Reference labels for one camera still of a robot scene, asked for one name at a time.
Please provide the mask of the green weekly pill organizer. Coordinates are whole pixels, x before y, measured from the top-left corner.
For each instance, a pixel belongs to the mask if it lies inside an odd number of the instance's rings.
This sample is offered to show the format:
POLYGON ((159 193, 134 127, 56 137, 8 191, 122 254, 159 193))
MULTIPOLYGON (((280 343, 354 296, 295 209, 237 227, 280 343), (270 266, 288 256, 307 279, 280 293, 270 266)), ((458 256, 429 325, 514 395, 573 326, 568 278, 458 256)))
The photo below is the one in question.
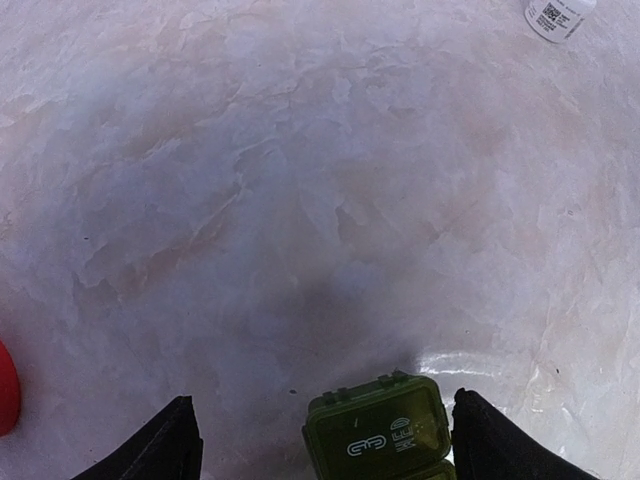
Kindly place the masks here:
POLYGON ((454 479, 437 383, 396 370, 314 398, 302 427, 323 480, 454 479))

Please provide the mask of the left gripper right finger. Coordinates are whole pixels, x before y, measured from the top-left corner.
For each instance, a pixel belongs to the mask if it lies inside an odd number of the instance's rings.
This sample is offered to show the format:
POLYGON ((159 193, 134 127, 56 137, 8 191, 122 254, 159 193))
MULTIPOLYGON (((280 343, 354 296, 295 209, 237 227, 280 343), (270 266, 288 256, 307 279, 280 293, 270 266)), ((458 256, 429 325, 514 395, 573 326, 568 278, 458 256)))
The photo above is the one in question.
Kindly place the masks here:
POLYGON ((543 447, 474 390, 456 391, 452 416, 452 450, 459 479, 594 477, 543 447))

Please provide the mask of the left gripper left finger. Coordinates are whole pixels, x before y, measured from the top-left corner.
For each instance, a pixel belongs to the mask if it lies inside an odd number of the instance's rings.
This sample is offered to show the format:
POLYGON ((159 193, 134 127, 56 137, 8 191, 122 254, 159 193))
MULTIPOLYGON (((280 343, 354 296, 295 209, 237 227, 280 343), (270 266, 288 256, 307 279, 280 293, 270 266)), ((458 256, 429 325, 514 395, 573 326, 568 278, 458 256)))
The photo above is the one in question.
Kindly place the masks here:
POLYGON ((190 396, 178 396, 74 480, 198 480, 203 439, 190 396))

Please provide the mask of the orange bottle cap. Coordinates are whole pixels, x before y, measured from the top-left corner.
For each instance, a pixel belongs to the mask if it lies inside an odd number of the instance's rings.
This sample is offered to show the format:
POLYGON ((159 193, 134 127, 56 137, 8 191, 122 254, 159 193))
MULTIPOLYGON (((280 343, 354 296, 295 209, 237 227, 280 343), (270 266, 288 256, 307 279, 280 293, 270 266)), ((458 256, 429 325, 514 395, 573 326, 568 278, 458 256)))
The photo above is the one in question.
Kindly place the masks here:
POLYGON ((13 359, 0 343, 0 434, 8 435, 17 425, 21 413, 21 387, 13 359))

